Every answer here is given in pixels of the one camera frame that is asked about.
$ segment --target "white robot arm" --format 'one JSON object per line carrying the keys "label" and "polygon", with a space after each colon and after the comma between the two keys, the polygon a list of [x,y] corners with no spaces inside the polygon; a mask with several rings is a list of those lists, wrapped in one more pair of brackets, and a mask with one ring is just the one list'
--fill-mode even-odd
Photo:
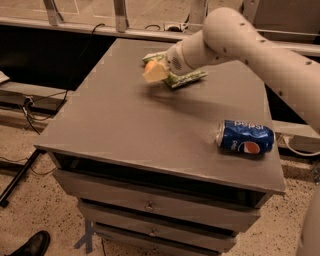
{"label": "white robot arm", "polygon": [[320,133],[320,65],[262,37],[237,11],[212,11],[201,31],[167,51],[167,65],[176,75],[232,59],[247,65]]}

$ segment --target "terrazzo floor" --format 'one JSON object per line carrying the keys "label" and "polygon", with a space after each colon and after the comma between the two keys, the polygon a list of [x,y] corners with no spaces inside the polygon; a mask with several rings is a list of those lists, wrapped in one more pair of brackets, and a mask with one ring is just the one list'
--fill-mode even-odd
{"label": "terrazzo floor", "polygon": [[[38,135],[33,130],[23,130],[25,125],[21,113],[0,111],[1,157],[17,160],[31,155],[33,141]],[[36,124],[39,130],[43,126]],[[261,218],[238,236],[235,247],[224,256],[295,255],[304,215],[316,185],[311,174],[311,161],[281,158],[287,183],[285,195],[273,196],[262,207]],[[8,207],[0,208],[0,252],[13,252],[31,235],[44,229],[52,239],[46,256],[154,255],[133,246],[102,241],[96,235],[92,236],[90,254],[86,253],[85,244],[75,248],[85,234],[85,220],[76,208],[77,200],[66,195],[53,178],[50,172],[53,168],[48,155],[41,155],[32,166],[38,174],[29,170],[9,198]],[[11,176],[0,175],[1,192],[11,179]]]}
{"label": "terrazzo floor", "polygon": [[[56,1],[64,12],[66,21],[76,23],[114,25],[112,1],[86,0]],[[166,0],[127,1],[129,22],[134,28],[143,28],[153,19],[182,22],[189,11],[190,1]],[[209,9],[229,6],[238,9],[242,0],[210,0]],[[175,20],[170,20],[172,12]],[[46,20],[41,1],[4,0],[0,3],[0,16],[15,16]],[[33,142],[38,136],[33,130],[23,130],[26,121],[21,113],[0,110],[0,157],[19,160],[30,157]],[[36,124],[40,131],[45,124]],[[284,196],[273,196],[261,209],[261,218],[245,233],[238,236],[236,246],[224,256],[292,256],[305,212],[316,189],[311,174],[312,162],[281,156],[287,188]],[[0,252],[9,254],[25,243],[30,236],[44,229],[51,235],[46,256],[148,256],[154,255],[142,249],[102,240],[92,236],[92,252],[87,254],[85,244],[75,248],[85,234],[85,220],[76,208],[77,200],[65,194],[52,176],[54,165],[47,155],[41,155],[9,198],[7,208],[0,208]],[[1,174],[0,193],[9,184],[12,176]]]}

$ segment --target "cable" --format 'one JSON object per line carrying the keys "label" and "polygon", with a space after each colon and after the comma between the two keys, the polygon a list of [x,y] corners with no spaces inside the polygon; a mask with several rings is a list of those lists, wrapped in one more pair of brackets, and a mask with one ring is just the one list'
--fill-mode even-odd
{"label": "cable", "polygon": [[[92,37],[93,37],[94,32],[96,31],[96,29],[97,29],[98,27],[101,27],[101,26],[105,26],[105,24],[104,24],[104,23],[100,23],[100,24],[96,25],[96,26],[92,29],[92,31],[91,31],[91,33],[90,33],[89,41],[87,42],[87,44],[85,45],[85,47],[84,47],[83,50],[81,51],[80,55],[78,56],[78,61],[77,61],[77,63],[80,63],[80,60],[81,60],[82,56],[84,55],[84,53],[87,51],[89,45],[91,44],[91,41],[92,41]],[[71,82],[72,82],[72,80],[73,80],[73,77],[74,77],[74,74],[75,74],[76,67],[77,67],[77,65],[75,65],[75,66],[73,67],[73,69],[72,69],[71,76],[70,76],[69,81],[68,81],[68,83],[67,83],[67,88],[70,87],[70,84],[71,84]],[[68,88],[68,89],[64,92],[64,93],[65,93],[64,98],[63,98],[63,100],[60,102],[60,104],[59,104],[59,106],[57,107],[57,109],[55,110],[56,113],[59,112],[60,108],[62,107],[63,103],[65,102],[69,90],[70,90],[70,88]],[[52,95],[49,95],[49,96],[46,96],[46,97],[42,97],[42,98],[40,98],[40,99],[35,100],[34,102],[39,101],[39,100],[44,99],[44,98],[49,98],[49,97],[51,97],[51,96],[58,95],[58,94],[62,94],[62,93],[57,93],[57,94],[52,94]],[[30,116],[28,113],[26,113],[26,114],[27,114],[27,116],[28,116],[30,119],[35,120],[35,121],[40,121],[40,122],[46,121],[46,120],[48,120],[49,118],[51,118],[51,117],[54,116],[54,114],[52,114],[52,115],[49,115],[49,116],[47,116],[47,117],[45,117],[45,118],[40,119],[40,118],[32,117],[32,116]]]}
{"label": "cable", "polygon": [[50,97],[52,97],[52,96],[64,94],[64,93],[67,93],[67,91],[65,91],[65,92],[58,92],[58,93],[54,93],[54,94],[51,94],[51,95],[48,95],[48,96],[44,96],[44,97],[41,97],[41,98],[38,98],[38,99],[34,100],[33,102],[37,102],[37,101],[39,101],[39,100],[47,99],[47,98],[50,98]]}
{"label": "cable", "polygon": [[46,172],[46,173],[38,173],[38,172],[36,172],[35,170],[33,170],[33,168],[30,166],[30,170],[31,170],[34,174],[39,175],[39,176],[46,176],[46,175],[52,173],[52,172],[54,171],[54,169],[56,169],[56,168],[53,168],[51,171]]}
{"label": "cable", "polygon": [[7,162],[12,162],[12,163],[19,163],[19,162],[28,160],[27,157],[26,157],[26,158],[23,158],[23,159],[19,159],[19,160],[10,160],[10,159],[5,158],[5,157],[3,157],[3,156],[0,156],[0,159],[3,159],[3,160],[5,160],[5,161],[7,161]]}
{"label": "cable", "polygon": [[103,243],[103,238],[101,238],[101,244],[102,244],[102,249],[103,249],[103,255],[106,256],[106,250],[104,248],[104,243]]}
{"label": "cable", "polygon": [[300,156],[318,156],[318,155],[320,155],[320,151],[319,152],[315,152],[315,153],[310,153],[310,154],[306,154],[306,153],[301,153],[301,152],[299,152],[299,151],[297,151],[297,150],[294,150],[290,145],[289,145],[289,137],[288,136],[283,136],[283,135],[281,135],[282,136],[282,139],[283,139],[283,141],[284,141],[284,144],[286,145],[286,147],[288,148],[288,149],[290,149],[292,152],[294,152],[294,153],[296,153],[297,155],[300,155]]}
{"label": "cable", "polygon": [[160,26],[157,25],[157,24],[150,24],[150,25],[146,26],[144,29],[148,29],[148,28],[151,28],[151,27],[156,27],[156,28],[158,28],[158,30],[161,29]]}
{"label": "cable", "polygon": [[[66,90],[65,92],[63,92],[63,93],[65,93],[65,95],[64,95],[62,101],[60,102],[59,106],[57,107],[56,112],[59,112],[62,104],[65,102],[65,100],[66,100],[66,98],[67,98],[68,92],[69,92],[69,90]],[[28,118],[30,118],[30,119],[32,119],[32,120],[43,122],[43,121],[46,121],[46,120],[48,120],[49,118],[53,117],[54,114],[49,115],[49,116],[47,116],[47,117],[45,117],[45,118],[35,118],[35,117],[30,116],[28,113],[27,113],[27,116],[28,116]]]}
{"label": "cable", "polygon": [[26,115],[26,119],[27,119],[29,125],[31,126],[32,130],[34,130],[36,133],[38,133],[38,135],[40,135],[40,132],[32,125],[31,121],[29,120],[28,114]]}

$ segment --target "gray cabinet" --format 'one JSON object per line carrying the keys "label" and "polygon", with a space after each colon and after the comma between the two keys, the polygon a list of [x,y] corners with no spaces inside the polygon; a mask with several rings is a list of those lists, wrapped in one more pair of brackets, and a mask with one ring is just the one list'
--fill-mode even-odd
{"label": "gray cabinet", "polygon": [[272,128],[264,85],[237,61],[180,90],[146,84],[141,59],[168,47],[117,40],[35,146],[102,237],[173,256],[219,255],[284,193],[276,147],[253,156],[214,143],[224,119]]}

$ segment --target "blue soda can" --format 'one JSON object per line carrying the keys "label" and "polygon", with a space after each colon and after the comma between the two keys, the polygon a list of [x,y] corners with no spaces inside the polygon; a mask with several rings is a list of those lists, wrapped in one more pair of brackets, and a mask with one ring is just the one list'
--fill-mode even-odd
{"label": "blue soda can", "polygon": [[219,147],[248,154],[270,152],[274,132],[266,126],[225,120],[219,125],[216,142]]}

